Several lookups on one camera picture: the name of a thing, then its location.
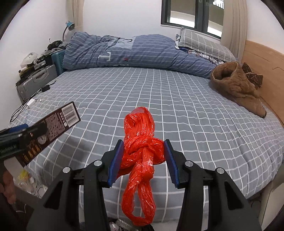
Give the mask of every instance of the pillow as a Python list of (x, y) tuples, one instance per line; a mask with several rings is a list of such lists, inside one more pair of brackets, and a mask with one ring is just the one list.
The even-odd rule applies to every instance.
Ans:
[(192, 30), (181, 28), (179, 47), (189, 47), (206, 55), (225, 62), (235, 62), (236, 58), (230, 50), (220, 44), (209, 41)]

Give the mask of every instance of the red plastic bag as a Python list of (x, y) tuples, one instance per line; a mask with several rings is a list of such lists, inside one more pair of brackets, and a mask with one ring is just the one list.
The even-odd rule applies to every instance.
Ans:
[[(124, 153), (118, 177), (130, 173), (128, 184), (122, 196), (123, 213), (137, 226), (152, 223), (156, 205), (153, 200), (150, 179), (153, 178), (154, 164), (161, 164), (164, 158), (164, 142), (154, 138), (155, 123), (150, 112), (136, 108), (124, 119)], [(136, 217), (134, 193), (138, 190), (145, 218)]]

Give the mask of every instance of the wooden headboard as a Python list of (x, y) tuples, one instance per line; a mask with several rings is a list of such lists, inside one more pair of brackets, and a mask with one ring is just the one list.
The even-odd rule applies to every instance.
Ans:
[(284, 55), (269, 47), (247, 40), (242, 63), (263, 75), (259, 89), (263, 103), (284, 124)]

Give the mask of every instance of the human hand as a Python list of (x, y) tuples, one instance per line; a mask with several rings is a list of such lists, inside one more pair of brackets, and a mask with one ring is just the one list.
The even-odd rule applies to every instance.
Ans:
[(3, 173), (3, 182), (4, 185), (0, 184), (0, 193), (4, 194), (9, 204), (14, 204), (16, 202), (15, 185), (10, 172)]

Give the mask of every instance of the curtain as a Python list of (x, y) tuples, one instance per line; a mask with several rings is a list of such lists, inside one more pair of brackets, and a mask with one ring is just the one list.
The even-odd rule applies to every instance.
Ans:
[(77, 31), (83, 31), (83, 7), (85, 0), (72, 0), (72, 11)]
[(224, 0), (224, 21), (221, 45), (229, 48), (242, 61), (247, 39), (246, 0)]

